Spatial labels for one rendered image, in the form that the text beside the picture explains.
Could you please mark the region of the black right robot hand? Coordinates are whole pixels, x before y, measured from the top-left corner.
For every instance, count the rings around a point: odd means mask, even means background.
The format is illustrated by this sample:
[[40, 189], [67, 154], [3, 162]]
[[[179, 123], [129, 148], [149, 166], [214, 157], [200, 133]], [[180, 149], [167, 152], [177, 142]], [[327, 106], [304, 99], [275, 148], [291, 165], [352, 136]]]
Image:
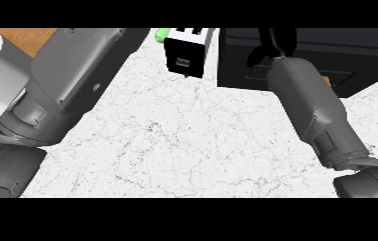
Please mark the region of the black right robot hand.
[[297, 48], [297, 29], [296, 28], [260, 28], [260, 45], [253, 49], [247, 66], [253, 68], [260, 64], [264, 57], [291, 57]]

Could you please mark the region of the dark grey drawer cabinet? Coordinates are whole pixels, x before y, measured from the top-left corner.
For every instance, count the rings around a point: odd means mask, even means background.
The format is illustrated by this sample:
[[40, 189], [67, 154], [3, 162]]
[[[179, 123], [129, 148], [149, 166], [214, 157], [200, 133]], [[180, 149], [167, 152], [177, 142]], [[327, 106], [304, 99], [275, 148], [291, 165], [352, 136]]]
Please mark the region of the dark grey drawer cabinet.
[[[270, 59], [247, 66], [259, 45], [257, 28], [220, 29], [219, 87], [269, 90]], [[378, 28], [298, 28], [294, 56], [312, 62], [338, 97], [349, 98], [378, 82]]]

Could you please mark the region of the black and white box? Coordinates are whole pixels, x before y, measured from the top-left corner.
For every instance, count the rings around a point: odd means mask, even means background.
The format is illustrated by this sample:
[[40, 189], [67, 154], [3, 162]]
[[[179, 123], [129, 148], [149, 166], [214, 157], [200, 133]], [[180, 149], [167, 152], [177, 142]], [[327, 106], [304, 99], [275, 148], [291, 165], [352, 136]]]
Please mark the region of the black and white box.
[[171, 28], [164, 39], [169, 71], [201, 78], [213, 28]]

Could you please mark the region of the green round object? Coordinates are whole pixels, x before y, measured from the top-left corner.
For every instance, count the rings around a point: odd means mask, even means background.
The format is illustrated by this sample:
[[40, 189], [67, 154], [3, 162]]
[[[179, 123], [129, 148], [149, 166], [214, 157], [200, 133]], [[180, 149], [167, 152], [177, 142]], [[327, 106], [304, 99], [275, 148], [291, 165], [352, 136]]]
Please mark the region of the green round object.
[[169, 36], [169, 33], [170, 33], [170, 29], [169, 28], [160, 28], [155, 32], [155, 41], [158, 43], [163, 43], [167, 36]]

